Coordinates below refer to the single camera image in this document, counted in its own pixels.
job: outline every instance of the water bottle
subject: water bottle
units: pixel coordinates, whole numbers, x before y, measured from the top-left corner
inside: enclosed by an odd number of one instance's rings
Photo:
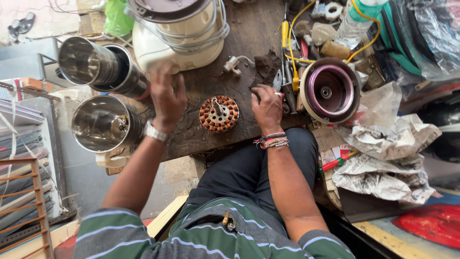
[[[355,0],[358,9],[371,18],[376,18],[383,5],[387,2],[388,0]],[[334,41],[354,49],[358,46],[372,23],[373,21],[362,17],[355,7],[351,6],[342,24],[340,24]]]

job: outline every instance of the copper winding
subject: copper winding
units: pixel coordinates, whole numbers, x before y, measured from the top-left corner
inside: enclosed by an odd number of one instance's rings
[[[213,111],[213,98],[221,105],[224,115],[218,116]],[[212,132],[222,133],[230,130],[238,121],[238,105],[231,98],[224,95],[216,95],[208,98],[200,108],[200,123]]]

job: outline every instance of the green striped shirt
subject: green striped shirt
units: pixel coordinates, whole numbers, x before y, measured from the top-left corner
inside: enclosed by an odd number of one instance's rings
[[[222,219],[228,211],[229,223],[223,225]],[[326,231],[309,231],[295,243],[289,240],[283,226],[260,207],[247,201],[220,198],[202,206],[184,206],[163,242],[149,237],[133,211],[99,209],[83,219],[74,258],[351,259],[354,256],[341,240]]]

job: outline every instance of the silver watch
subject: silver watch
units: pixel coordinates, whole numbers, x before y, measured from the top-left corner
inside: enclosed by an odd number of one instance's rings
[[[155,129],[152,126],[152,119],[149,119],[147,123],[145,124],[144,136],[149,136],[160,142],[166,143],[171,135]]]

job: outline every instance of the metal rack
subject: metal rack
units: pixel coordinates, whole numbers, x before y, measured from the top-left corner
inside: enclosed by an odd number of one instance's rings
[[[46,206],[45,206],[45,202],[44,202],[45,199],[44,199],[44,196],[43,196],[43,187],[42,187],[42,184],[41,184],[41,176],[40,176],[40,169],[39,169],[38,159],[37,158],[29,158],[29,159],[5,159],[5,160],[0,160],[0,165],[17,165],[17,164],[27,164],[27,163],[29,163],[30,166],[31,166],[32,174],[3,178],[3,180],[13,180],[13,179],[24,178],[24,177],[32,177],[33,181],[34,181],[34,188],[31,189],[31,190],[19,191],[19,192],[12,193],[12,194],[2,195],[2,196],[0,196],[0,198],[5,198],[5,197],[13,196],[13,195],[16,195],[16,194],[25,193],[25,192],[35,191],[35,198],[36,198],[37,201],[35,203],[33,203],[33,204],[30,204],[30,205],[22,206],[22,207],[12,209],[12,210],[8,210],[8,211],[5,211],[5,212],[0,212],[0,216],[6,215],[8,213],[15,212],[15,211],[18,211],[18,210],[22,210],[22,209],[25,209],[25,208],[28,208],[28,207],[31,207],[31,206],[37,206],[38,217],[34,218],[34,219],[31,219],[29,221],[26,221],[24,223],[18,224],[16,226],[12,226],[12,227],[7,228],[5,230],[2,230],[2,231],[0,231],[0,234],[4,233],[4,232],[7,232],[7,231],[10,231],[12,229],[22,227],[22,226],[24,226],[26,224],[29,224],[29,223],[31,223],[33,221],[37,221],[37,220],[40,221],[40,231],[38,233],[35,233],[35,234],[31,235],[31,236],[28,236],[28,237],[26,237],[26,238],[24,238],[24,239],[22,239],[22,240],[20,240],[20,241],[18,241],[16,243],[14,243],[14,244],[11,244],[11,245],[3,248],[3,249],[0,249],[0,253],[4,252],[4,251],[6,251],[6,250],[8,250],[8,249],[10,249],[12,247],[18,246],[18,245],[26,242],[27,240],[30,240],[30,239],[32,239],[32,238],[34,238],[36,236],[41,235],[44,245],[42,247],[40,247],[39,249],[37,249],[37,250],[29,253],[28,255],[24,256],[21,259],[27,258],[30,255],[32,255],[32,254],[34,254],[36,252],[39,252],[41,250],[44,250],[45,256],[46,256],[47,259],[54,259],[53,248],[52,248],[52,244],[51,244],[51,236],[50,236],[50,226],[49,226],[49,223],[48,223],[48,216],[47,216],[47,213],[46,213]]]

